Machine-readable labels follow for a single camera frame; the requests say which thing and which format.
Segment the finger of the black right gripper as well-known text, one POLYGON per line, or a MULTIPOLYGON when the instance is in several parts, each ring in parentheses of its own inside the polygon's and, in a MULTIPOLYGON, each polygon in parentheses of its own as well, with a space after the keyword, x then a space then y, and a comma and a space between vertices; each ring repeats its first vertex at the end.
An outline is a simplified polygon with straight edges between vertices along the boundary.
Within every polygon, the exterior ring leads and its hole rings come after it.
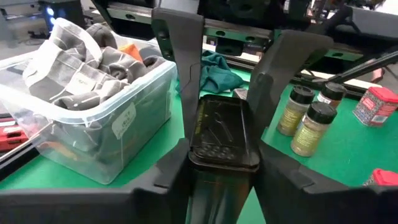
POLYGON ((165 59, 177 65, 184 136, 191 138, 195 125, 201 78, 204 17, 197 13, 157 7, 151 27, 165 59))
POLYGON ((272 121, 280 96, 294 75, 322 58, 333 39, 297 30, 283 30, 251 73, 247 102, 254 116, 253 135, 260 139, 272 121))

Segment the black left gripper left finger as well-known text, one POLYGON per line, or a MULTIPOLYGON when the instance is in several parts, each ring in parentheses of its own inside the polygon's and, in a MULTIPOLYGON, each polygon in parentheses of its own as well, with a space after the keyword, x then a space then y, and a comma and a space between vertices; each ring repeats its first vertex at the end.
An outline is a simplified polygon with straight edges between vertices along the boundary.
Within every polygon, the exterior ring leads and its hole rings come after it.
POLYGON ((120 188, 26 189, 1 193, 1 223, 184 223, 189 141, 120 188))

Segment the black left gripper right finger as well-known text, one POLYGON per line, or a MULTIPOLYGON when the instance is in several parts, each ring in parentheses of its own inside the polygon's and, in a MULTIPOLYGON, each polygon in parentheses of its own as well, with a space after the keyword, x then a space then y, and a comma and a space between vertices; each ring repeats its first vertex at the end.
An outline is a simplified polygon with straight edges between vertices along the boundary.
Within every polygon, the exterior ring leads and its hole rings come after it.
POLYGON ((397 187, 348 187, 259 142, 254 181, 267 223, 397 223, 397 187))

